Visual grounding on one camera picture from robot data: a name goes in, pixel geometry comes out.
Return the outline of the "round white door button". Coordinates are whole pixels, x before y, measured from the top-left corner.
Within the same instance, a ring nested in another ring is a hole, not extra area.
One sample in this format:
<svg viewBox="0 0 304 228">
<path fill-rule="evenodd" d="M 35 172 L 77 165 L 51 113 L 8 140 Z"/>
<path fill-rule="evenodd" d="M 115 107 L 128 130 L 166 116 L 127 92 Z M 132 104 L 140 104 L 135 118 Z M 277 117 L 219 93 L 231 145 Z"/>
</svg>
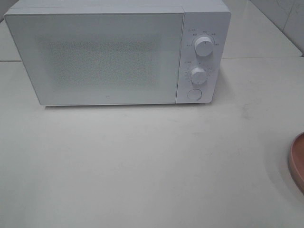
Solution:
<svg viewBox="0 0 304 228">
<path fill-rule="evenodd" d="M 202 91 L 200 89 L 192 89 L 187 93 L 187 97 L 190 100 L 198 101 L 202 97 Z"/>
</svg>

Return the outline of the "pink round plate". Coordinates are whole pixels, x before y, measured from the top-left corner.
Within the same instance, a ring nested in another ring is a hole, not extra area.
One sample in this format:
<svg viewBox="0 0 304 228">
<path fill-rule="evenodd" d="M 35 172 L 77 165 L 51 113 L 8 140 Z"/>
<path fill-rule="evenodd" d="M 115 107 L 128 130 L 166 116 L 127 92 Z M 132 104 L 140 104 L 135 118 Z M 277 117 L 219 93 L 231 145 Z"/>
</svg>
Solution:
<svg viewBox="0 0 304 228">
<path fill-rule="evenodd" d="M 301 192 L 304 192 L 304 133 L 292 142 L 288 155 L 290 174 Z"/>
</svg>

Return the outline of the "white microwave door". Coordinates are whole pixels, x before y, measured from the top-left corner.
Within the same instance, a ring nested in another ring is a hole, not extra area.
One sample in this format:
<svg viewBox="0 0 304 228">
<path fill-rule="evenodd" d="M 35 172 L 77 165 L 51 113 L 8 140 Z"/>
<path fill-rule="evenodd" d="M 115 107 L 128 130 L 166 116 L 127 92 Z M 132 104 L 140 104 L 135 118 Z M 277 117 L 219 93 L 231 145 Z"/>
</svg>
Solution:
<svg viewBox="0 0 304 228">
<path fill-rule="evenodd" d="M 176 100 L 183 14 L 7 15 L 39 103 Z"/>
</svg>

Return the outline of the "lower white microwave knob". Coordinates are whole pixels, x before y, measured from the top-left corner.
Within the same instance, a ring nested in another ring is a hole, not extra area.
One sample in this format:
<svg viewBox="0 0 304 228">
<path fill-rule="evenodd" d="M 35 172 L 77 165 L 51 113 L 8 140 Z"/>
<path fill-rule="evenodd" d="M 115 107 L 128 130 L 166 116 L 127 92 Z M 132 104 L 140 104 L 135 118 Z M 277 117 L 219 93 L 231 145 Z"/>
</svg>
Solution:
<svg viewBox="0 0 304 228">
<path fill-rule="evenodd" d="M 194 85 L 201 85 L 207 80 L 207 73 L 201 67 L 196 67 L 190 72 L 190 80 Z"/>
</svg>

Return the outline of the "white microwave knob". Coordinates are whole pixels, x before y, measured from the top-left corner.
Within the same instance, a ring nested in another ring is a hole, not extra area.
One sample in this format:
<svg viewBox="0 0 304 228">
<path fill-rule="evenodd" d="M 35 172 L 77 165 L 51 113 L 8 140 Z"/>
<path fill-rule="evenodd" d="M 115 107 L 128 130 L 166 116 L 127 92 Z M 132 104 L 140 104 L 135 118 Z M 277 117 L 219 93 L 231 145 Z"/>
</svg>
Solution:
<svg viewBox="0 0 304 228">
<path fill-rule="evenodd" d="M 201 85 L 207 80 L 207 73 L 201 67 L 196 67 L 190 72 L 190 80 L 194 85 Z"/>
<path fill-rule="evenodd" d="M 193 41 L 194 50 L 197 56 L 206 57 L 213 52 L 214 39 L 209 35 L 201 35 Z"/>
</svg>

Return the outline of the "upper white microwave knob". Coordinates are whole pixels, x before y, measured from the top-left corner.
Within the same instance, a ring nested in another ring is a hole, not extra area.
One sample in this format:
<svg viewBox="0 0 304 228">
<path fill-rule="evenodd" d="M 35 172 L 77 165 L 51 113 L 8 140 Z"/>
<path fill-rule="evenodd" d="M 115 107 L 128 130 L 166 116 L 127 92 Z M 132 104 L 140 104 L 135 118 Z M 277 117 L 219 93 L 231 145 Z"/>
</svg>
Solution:
<svg viewBox="0 0 304 228">
<path fill-rule="evenodd" d="M 206 57 L 213 52 L 214 39 L 209 35 L 201 35 L 193 41 L 194 50 L 197 56 Z"/>
</svg>

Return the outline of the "white microwave oven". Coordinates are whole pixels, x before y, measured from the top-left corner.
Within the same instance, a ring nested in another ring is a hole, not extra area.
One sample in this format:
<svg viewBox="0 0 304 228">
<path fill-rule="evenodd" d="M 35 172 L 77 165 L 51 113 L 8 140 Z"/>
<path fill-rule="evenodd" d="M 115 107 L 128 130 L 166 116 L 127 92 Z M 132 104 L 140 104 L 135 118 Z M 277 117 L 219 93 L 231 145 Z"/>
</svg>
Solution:
<svg viewBox="0 0 304 228">
<path fill-rule="evenodd" d="M 7 15 L 173 13 L 183 14 L 178 82 L 173 104 L 209 103 L 213 98 L 231 19 L 228 7 L 220 0 L 20 0 L 4 14 L 4 19 L 6 21 Z M 193 41 L 204 34 L 211 36 L 215 45 L 210 55 L 199 57 L 195 53 Z M 194 85 L 190 80 L 190 72 L 196 67 L 203 68 L 207 73 L 207 80 L 201 85 Z M 194 101 L 187 97 L 192 89 L 202 91 L 200 100 Z"/>
</svg>

